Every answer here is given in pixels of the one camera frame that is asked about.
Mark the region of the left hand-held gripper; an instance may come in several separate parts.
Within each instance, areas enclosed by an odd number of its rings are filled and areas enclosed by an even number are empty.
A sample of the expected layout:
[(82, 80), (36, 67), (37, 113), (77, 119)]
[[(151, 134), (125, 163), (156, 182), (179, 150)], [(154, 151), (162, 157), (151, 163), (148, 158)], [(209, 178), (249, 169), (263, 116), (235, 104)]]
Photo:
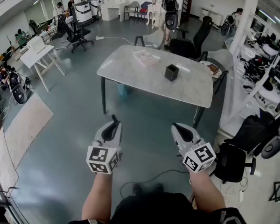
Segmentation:
[[(102, 132), (112, 125), (109, 144), (102, 143)], [(88, 146), (86, 163), (94, 173), (111, 175), (120, 162), (120, 143), (122, 135), (122, 123), (118, 121), (108, 122), (100, 127), (94, 137), (93, 143)]]

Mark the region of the black square pen holder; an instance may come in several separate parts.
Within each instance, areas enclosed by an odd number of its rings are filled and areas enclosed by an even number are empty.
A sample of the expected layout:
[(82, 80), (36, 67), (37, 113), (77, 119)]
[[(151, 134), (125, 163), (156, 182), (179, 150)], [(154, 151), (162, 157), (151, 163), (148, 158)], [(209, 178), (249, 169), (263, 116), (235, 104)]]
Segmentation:
[(174, 81), (177, 78), (179, 68), (173, 64), (166, 67), (164, 77), (170, 82)]

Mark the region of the person's left forearm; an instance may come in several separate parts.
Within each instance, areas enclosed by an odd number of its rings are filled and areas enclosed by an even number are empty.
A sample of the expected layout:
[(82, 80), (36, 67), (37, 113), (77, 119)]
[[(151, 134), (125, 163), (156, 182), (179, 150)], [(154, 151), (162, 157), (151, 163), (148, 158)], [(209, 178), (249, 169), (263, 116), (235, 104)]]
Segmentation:
[(83, 208), (83, 220), (96, 220), (107, 224), (112, 211), (112, 175), (96, 174), (93, 186)]

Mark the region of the black table leg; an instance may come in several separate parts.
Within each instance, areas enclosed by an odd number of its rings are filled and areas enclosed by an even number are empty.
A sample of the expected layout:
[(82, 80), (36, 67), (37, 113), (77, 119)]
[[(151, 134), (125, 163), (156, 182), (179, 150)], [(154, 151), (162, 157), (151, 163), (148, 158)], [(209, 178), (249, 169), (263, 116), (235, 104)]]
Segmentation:
[(103, 114), (106, 114), (105, 77), (101, 77), (101, 98), (102, 98)]
[(200, 120), (201, 120), (201, 117), (202, 117), (202, 115), (203, 115), (203, 113), (204, 113), (204, 110), (205, 110), (204, 107), (199, 107), (199, 108), (198, 108), (197, 114), (196, 114), (195, 117), (194, 117), (194, 124), (193, 124), (193, 128), (194, 128), (194, 129), (197, 129), (198, 124), (199, 124), (199, 122), (200, 122)]

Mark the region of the blue bin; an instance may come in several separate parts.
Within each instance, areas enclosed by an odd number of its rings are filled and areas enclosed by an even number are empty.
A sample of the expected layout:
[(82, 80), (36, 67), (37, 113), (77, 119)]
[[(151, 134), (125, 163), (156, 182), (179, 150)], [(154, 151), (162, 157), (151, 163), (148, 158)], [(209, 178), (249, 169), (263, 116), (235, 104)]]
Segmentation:
[(119, 90), (119, 94), (123, 99), (127, 99), (129, 94), (132, 92), (132, 88), (128, 85), (117, 83), (117, 88)]

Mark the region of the black office chair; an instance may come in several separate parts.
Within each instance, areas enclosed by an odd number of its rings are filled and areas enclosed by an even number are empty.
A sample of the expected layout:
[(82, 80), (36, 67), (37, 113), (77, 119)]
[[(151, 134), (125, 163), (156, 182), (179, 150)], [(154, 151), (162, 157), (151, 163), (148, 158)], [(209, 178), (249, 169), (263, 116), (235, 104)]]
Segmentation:
[(226, 139), (219, 147), (214, 175), (223, 182), (241, 182), (245, 168), (250, 168), (253, 175), (256, 158), (246, 162), (246, 156), (263, 142), (270, 134), (270, 125), (275, 121), (272, 114), (265, 112), (259, 118), (248, 116), (232, 139)]
[(64, 16), (59, 16), (58, 17), (58, 27), (59, 28), (63, 28), (67, 34), (67, 41), (72, 44), (72, 49), (71, 52), (74, 53), (75, 49), (79, 46), (81, 46), (84, 51), (86, 51), (86, 48), (84, 46), (84, 44), (86, 43), (91, 43), (94, 44), (93, 40), (87, 40), (85, 39), (85, 35), (88, 35), (91, 33), (90, 30), (85, 29), (83, 26), (77, 30), (77, 31), (73, 31), (68, 24), (65, 21), (65, 17)]
[(175, 38), (170, 41), (169, 51), (173, 54), (183, 56), (189, 59), (198, 59), (201, 57), (202, 44), (207, 38), (212, 28), (212, 18), (205, 16), (203, 22), (193, 38), (193, 41), (185, 39), (187, 30), (177, 29), (182, 32), (182, 38)]

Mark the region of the brown book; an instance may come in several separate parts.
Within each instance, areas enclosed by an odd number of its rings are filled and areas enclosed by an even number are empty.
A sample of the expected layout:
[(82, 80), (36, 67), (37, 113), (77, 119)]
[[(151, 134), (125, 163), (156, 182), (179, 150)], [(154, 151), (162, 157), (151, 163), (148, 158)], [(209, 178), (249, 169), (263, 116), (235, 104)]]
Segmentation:
[(221, 70), (214, 64), (208, 64), (207, 67), (210, 69), (212, 76), (216, 75), (217, 73), (221, 73)]

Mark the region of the plywood floor board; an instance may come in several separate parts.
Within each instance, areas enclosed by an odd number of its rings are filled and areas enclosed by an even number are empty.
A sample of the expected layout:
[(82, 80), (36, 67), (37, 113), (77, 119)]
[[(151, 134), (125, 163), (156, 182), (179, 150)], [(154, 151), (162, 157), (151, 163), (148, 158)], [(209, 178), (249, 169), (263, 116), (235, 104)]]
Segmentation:
[(33, 94), (5, 132), (5, 140), (14, 168), (54, 113), (38, 94)]
[(12, 163), (3, 128), (0, 129), (0, 185), (3, 191), (14, 187), (18, 181), (18, 174)]

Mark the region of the pink book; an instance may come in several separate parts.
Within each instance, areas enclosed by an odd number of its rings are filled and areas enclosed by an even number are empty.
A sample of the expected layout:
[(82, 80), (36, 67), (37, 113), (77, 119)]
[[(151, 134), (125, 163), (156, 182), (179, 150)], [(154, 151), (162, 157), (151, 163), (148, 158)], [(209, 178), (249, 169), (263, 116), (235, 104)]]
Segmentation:
[(144, 67), (148, 67), (159, 62), (160, 57), (152, 55), (146, 49), (133, 52), (133, 56), (138, 60), (138, 62)]

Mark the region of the heap of robot parts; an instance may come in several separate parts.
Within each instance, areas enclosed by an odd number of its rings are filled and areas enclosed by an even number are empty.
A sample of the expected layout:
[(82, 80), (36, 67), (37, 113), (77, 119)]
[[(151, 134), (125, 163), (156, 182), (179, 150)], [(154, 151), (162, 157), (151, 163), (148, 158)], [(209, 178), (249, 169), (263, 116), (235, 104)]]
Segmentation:
[(270, 65), (278, 55), (280, 40), (276, 42), (275, 34), (267, 36), (256, 34), (255, 38), (254, 41), (248, 41), (248, 45), (253, 49), (258, 49), (259, 54), (252, 55), (249, 60), (240, 59), (244, 62), (245, 70), (243, 89), (249, 94), (266, 71), (269, 71), (269, 77), (256, 92), (254, 99), (262, 110), (275, 114), (280, 110), (280, 61), (274, 69), (270, 69)]

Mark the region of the white box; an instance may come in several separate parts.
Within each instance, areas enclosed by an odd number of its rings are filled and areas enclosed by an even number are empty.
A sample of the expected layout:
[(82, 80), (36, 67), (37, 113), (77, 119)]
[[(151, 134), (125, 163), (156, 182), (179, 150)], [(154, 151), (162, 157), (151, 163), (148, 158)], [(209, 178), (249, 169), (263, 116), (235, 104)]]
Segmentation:
[(38, 54), (46, 48), (46, 44), (44, 43), (41, 36), (35, 36), (27, 42), (27, 48), (28, 52)]

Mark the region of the white robot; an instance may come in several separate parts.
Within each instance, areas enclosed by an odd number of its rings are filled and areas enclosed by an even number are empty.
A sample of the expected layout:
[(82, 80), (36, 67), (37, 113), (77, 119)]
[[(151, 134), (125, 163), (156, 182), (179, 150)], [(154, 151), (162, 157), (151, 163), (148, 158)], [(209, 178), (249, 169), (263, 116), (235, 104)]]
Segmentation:
[(102, 4), (102, 0), (90, 0), (92, 17), (95, 20), (100, 20), (100, 6)]
[(89, 0), (84, 0), (75, 4), (74, 9), (78, 22), (85, 22), (92, 19), (91, 4)]

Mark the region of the white ornate side table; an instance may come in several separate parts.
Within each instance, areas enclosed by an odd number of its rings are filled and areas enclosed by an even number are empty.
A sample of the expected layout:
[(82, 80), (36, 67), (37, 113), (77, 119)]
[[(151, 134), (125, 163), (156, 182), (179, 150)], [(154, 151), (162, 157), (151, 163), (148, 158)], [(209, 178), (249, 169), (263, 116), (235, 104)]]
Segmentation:
[(163, 14), (160, 5), (149, 4), (147, 8), (147, 23), (146, 25), (152, 26), (152, 29), (159, 28), (163, 24)]

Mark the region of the grey dining chair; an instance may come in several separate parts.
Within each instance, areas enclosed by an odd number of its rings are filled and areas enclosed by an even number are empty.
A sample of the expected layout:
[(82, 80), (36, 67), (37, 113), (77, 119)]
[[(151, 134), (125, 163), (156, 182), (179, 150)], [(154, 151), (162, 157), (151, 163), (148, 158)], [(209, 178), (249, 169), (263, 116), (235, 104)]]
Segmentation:
[(124, 15), (123, 15), (123, 21), (126, 19), (126, 15), (130, 19), (130, 14), (133, 14), (133, 20), (135, 20), (136, 15), (139, 11), (139, 3), (137, 1), (133, 1), (128, 5), (124, 6)]

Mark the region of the white shelf cabinet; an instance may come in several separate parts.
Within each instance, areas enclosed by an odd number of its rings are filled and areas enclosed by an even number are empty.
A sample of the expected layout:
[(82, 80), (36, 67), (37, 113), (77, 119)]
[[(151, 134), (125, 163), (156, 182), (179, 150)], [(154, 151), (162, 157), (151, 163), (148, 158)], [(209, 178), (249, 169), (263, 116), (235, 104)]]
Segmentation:
[(120, 18), (120, 21), (124, 21), (124, 10), (129, 0), (103, 0), (101, 5), (102, 20), (111, 21)]

